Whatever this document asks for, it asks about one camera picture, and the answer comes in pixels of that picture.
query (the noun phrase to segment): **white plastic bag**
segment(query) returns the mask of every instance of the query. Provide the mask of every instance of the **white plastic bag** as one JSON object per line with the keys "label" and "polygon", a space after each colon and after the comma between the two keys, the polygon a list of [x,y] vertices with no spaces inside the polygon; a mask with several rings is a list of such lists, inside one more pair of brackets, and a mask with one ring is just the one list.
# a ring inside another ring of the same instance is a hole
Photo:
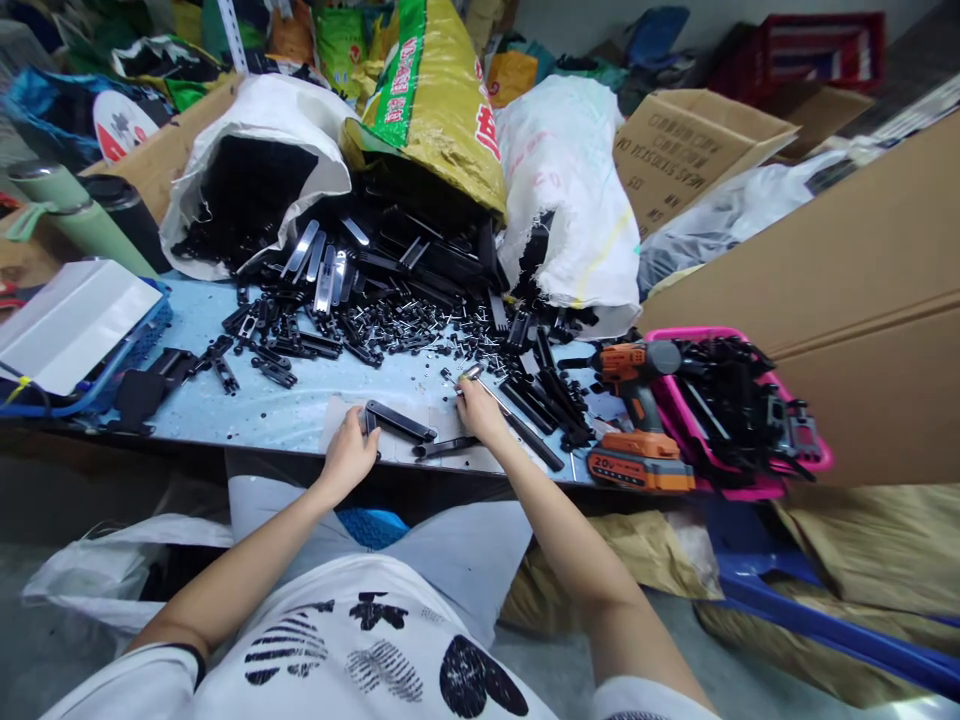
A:
{"label": "white plastic bag", "polygon": [[637,229],[613,165],[623,118],[594,80],[551,75],[497,115],[509,224],[497,252],[511,287],[540,217],[553,211],[534,276],[551,305],[593,307],[600,323],[581,339],[616,337],[639,312]]}
{"label": "white plastic bag", "polygon": [[833,151],[794,167],[766,165],[718,185],[644,240],[637,271],[640,295],[646,298],[661,280],[710,262],[813,200],[806,183],[845,157]]}
{"label": "white plastic bag", "polygon": [[158,515],[104,537],[70,543],[43,564],[20,596],[27,603],[71,608],[122,635],[136,635],[163,607],[136,598],[154,546],[164,544],[229,548],[233,532],[210,520]]}
{"label": "white plastic bag", "polygon": [[197,135],[183,175],[173,182],[170,205],[160,224],[160,247],[170,264],[197,280],[230,277],[222,263],[185,260],[170,251],[186,236],[197,217],[200,188],[223,138],[233,136],[297,145],[317,157],[317,166],[303,184],[300,198],[283,216],[277,242],[263,251],[266,252],[294,240],[294,221],[317,200],[350,192],[350,173],[337,146],[340,128],[348,117],[356,119],[357,115],[330,90],[285,75],[246,78],[237,89],[237,99],[230,109]]}

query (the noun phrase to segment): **cordless drill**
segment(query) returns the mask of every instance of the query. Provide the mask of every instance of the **cordless drill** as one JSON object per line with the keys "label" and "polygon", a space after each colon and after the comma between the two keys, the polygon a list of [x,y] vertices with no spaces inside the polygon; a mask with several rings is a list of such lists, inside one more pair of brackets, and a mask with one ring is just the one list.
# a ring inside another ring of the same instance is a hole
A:
{"label": "cordless drill", "polygon": [[634,430],[607,433],[587,454],[587,469],[598,479],[662,492],[695,487],[693,468],[680,459],[680,449],[660,420],[650,381],[672,375],[680,367],[680,351],[672,342],[624,343],[600,351],[602,382],[621,398]]}

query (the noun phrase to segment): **green thermos bottle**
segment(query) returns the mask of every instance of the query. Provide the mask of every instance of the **green thermos bottle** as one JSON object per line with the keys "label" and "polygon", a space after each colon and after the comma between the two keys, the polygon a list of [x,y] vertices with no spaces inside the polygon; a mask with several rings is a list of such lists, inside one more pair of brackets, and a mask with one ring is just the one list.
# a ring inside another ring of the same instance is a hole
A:
{"label": "green thermos bottle", "polygon": [[7,231],[7,240],[26,242],[40,217],[47,215],[84,255],[116,260],[135,275],[156,279],[150,263],[63,165],[27,160],[11,165],[7,174],[33,200]]}

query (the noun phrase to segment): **pink plastic basket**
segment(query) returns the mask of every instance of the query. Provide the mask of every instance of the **pink plastic basket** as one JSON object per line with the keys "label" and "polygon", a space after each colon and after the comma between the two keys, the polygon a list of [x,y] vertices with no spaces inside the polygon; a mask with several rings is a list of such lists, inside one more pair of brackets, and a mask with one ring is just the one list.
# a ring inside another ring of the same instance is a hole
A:
{"label": "pink plastic basket", "polygon": [[[656,340],[692,340],[697,342],[711,338],[730,337],[731,335],[747,342],[750,340],[739,330],[728,327],[664,328],[647,333],[644,340],[647,342],[654,342]],[[774,383],[780,388],[780,397],[785,402],[793,400],[793,395],[791,395],[783,383],[780,382],[780,378],[777,377],[776,373],[766,373],[760,377],[757,382],[760,384]],[[700,423],[690,408],[687,407],[687,403],[684,401],[683,395],[680,394],[680,388],[675,378],[667,375],[658,379],[653,383],[653,393],[657,398],[657,406],[663,417],[665,429],[670,436],[676,440],[677,445],[680,446],[681,452],[683,452],[688,461],[699,456],[696,447],[699,446],[703,456],[707,458],[711,465],[728,472],[738,472],[736,468],[720,462],[710,451],[710,446],[707,444],[707,439],[704,437],[703,431],[700,428]],[[824,472],[833,467],[833,453],[830,451],[830,447],[824,442],[822,437],[817,438],[817,443],[820,446],[820,459],[815,462],[806,460],[799,461],[800,465],[811,473]],[[773,467],[778,470],[782,468],[784,474],[789,473],[789,467],[786,465],[774,462]],[[698,490],[710,490],[711,487],[710,483],[706,480],[697,478]],[[728,500],[745,502],[769,500],[771,498],[781,497],[784,493],[783,482],[781,478],[776,475],[758,475],[756,485],[752,488],[723,491],[724,497]]]}

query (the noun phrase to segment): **hand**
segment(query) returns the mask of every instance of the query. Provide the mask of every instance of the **hand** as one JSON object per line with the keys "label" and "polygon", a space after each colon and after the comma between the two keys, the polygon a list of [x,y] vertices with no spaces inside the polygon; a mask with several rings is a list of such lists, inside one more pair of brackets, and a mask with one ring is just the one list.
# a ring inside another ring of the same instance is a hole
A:
{"label": "hand", "polygon": [[370,433],[370,437],[364,442],[363,430],[360,427],[362,410],[362,407],[347,410],[343,423],[327,447],[323,472],[311,488],[316,488],[327,503],[332,503],[330,507],[336,506],[349,495],[377,461],[380,428]]}
{"label": "hand", "polygon": [[457,396],[457,412],[471,434],[488,448],[491,444],[513,439],[500,406],[480,383],[461,375],[457,387],[463,392],[462,396]]}

